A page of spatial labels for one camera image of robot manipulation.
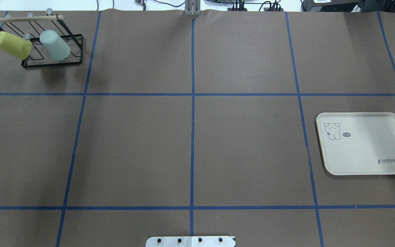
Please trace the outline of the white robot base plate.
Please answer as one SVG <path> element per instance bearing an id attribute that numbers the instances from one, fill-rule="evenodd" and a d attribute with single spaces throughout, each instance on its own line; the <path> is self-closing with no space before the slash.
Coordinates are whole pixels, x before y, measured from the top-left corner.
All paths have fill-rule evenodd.
<path id="1" fill-rule="evenodd" d="M 155 236 L 146 247 L 235 247 L 234 236 Z"/>

